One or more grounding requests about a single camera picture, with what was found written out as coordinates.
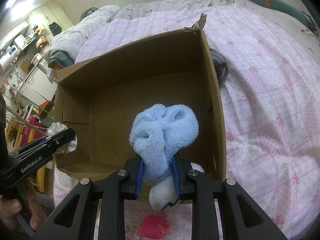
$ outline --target white comforter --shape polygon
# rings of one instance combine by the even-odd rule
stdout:
[[[55,52],[61,50],[67,52],[73,60],[76,60],[81,46],[95,30],[109,21],[112,14],[116,13],[119,9],[120,7],[116,5],[104,6],[84,18],[76,26],[59,33],[53,38],[49,50],[46,52],[46,57],[49,58]]]

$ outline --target white cloth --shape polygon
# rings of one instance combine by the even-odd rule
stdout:
[[[51,42],[47,57],[51,57],[56,51],[66,51],[69,56],[76,60],[81,46],[99,29],[103,24],[114,19],[133,19],[146,17],[151,12],[160,11],[183,11],[195,10],[204,7],[215,7],[221,5],[232,5],[237,0],[160,0],[149,3],[130,4],[126,7],[107,5],[91,15],[84,18],[76,26],[63,31],[55,36]]]
[[[47,135],[48,135],[48,137],[51,137],[51,136],[57,134],[58,132],[61,132],[66,129],[68,129],[68,127],[66,125],[64,125],[60,122],[57,122],[57,123],[53,122],[51,127],[47,131]],[[60,146],[55,153],[60,154],[60,153],[64,153],[64,152],[66,152],[66,153],[73,152],[77,148],[77,142],[78,142],[78,139],[77,139],[77,136],[75,136],[75,138],[71,142]]]

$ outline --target human hand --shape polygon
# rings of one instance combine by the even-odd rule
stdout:
[[[36,191],[28,179],[26,180],[26,194],[32,215],[30,226],[33,230],[37,230],[46,219],[46,214],[41,209],[36,197]],[[21,229],[14,218],[14,215],[18,214],[21,208],[22,206],[18,199],[7,199],[2,195],[0,196],[0,219],[10,230]]]

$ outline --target dark gray cloth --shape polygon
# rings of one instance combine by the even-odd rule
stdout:
[[[307,18],[308,22],[310,23],[310,30],[314,33],[315,36],[318,37],[318,31],[317,31],[317,27],[316,27],[315,21],[306,12],[302,11],[302,13]]]
[[[218,85],[221,88],[227,79],[229,67],[226,58],[221,53],[212,48],[210,48],[210,52],[218,78]]]
[[[87,16],[89,16],[90,14],[95,12],[96,10],[98,10],[98,8],[91,7],[90,9],[84,11],[84,13],[80,17],[80,21],[82,21],[84,18],[86,18]]]

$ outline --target white appliance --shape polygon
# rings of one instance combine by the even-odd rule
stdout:
[[[16,37],[15,39],[14,39],[14,41],[13,41],[13,44],[15,45],[15,46],[17,46],[18,48],[20,48],[20,49],[22,49],[22,47],[23,47],[23,45],[24,45],[24,41],[25,41],[25,37],[22,35],[22,34],[20,34],[18,37]]]
[[[55,82],[51,83],[46,74],[35,67],[18,90],[37,105],[40,105],[46,100],[52,100],[57,90],[57,84]],[[21,103],[23,106],[30,104],[21,98],[20,94],[17,95],[16,102]]]
[[[18,54],[17,46],[13,45],[10,49],[0,58],[0,73],[3,73],[10,63],[15,59]]]
[[[37,66],[44,74],[47,74],[48,63],[40,53],[35,54],[35,56],[31,60],[31,63]]]

